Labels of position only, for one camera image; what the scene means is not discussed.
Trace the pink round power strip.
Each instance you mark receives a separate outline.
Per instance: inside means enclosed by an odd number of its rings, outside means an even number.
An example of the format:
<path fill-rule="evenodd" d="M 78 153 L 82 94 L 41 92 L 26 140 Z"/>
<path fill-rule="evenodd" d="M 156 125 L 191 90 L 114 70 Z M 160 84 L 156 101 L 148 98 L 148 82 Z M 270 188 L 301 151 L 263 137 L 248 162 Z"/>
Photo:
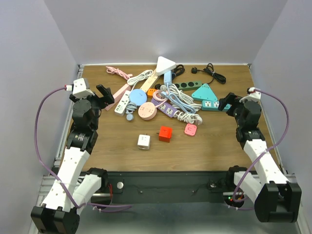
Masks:
<path fill-rule="evenodd" d="M 138 115 L 143 120 L 151 120 L 157 113 L 156 106 L 152 102 L 146 102 L 142 104 L 138 109 Z"/>

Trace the white cube socket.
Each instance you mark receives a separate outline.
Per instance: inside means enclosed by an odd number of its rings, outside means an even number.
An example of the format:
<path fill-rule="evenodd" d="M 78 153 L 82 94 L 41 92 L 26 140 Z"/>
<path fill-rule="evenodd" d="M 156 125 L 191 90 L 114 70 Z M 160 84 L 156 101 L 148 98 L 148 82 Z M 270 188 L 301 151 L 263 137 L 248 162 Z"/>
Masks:
<path fill-rule="evenodd" d="M 137 146 L 139 149 L 149 150 L 151 144 L 151 137 L 149 135 L 142 135 L 138 136 Z"/>

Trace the red cube socket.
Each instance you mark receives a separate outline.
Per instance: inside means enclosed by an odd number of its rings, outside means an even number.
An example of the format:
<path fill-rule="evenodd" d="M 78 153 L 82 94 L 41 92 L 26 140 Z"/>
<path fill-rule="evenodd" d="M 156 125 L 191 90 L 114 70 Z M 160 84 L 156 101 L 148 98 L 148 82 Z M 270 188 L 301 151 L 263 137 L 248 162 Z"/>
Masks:
<path fill-rule="evenodd" d="M 167 126 L 161 126 L 158 133 L 158 140 L 169 143 L 172 138 L 173 129 Z"/>

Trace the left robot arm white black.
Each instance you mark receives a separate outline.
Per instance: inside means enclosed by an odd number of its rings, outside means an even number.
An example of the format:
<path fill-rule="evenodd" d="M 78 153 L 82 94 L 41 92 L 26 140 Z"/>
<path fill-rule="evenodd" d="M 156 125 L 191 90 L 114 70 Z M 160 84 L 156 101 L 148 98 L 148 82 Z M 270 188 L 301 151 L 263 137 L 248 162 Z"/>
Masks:
<path fill-rule="evenodd" d="M 108 188 L 108 175 L 104 169 L 91 168 L 85 179 L 77 185 L 84 164 L 91 155 L 98 134 L 98 119 L 102 109 L 114 103 L 110 88 L 97 85 L 102 94 L 84 89 L 78 94 L 77 85 L 64 89 L 72 91 L 70 100 L 74 103 L 70 133 L 67 138 L 64 157 L 57 174 L 50 174 L 55 181 L 41 205 L 33 207 L 31 219 L 42 234 L 76 233 L 80 214 L 87 206 L 93 193 L 104 192 Z"/>

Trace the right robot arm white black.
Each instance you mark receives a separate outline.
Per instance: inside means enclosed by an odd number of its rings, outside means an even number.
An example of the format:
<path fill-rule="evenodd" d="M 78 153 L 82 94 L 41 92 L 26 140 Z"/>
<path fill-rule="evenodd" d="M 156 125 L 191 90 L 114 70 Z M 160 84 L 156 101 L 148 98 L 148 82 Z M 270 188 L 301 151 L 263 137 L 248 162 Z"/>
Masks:
<path fill-rule="evenodd" d="M 270 154 L 276 145 L 268 147 L 258 127 L 262 111 L 259 102 L 264 91 L 252 87 L 247 93 L 245 97 L 228 93 L 218 106 L 223 111 L 230 105 L 226 113 L 237 123 L 236 139 L 252 162 L 250 168 L 234 166 L 228 170 L 224 184 L 227 189 L 234 190 L 229 206 L 239 208 L 237 204 L 244 201 L 237 198 L 241 190 L 252 201 L 260 222 L 296 222 L 302 190 L 280 171 Z M 251 168 L 255 168 L 259 179 L 253 177 Z"/>

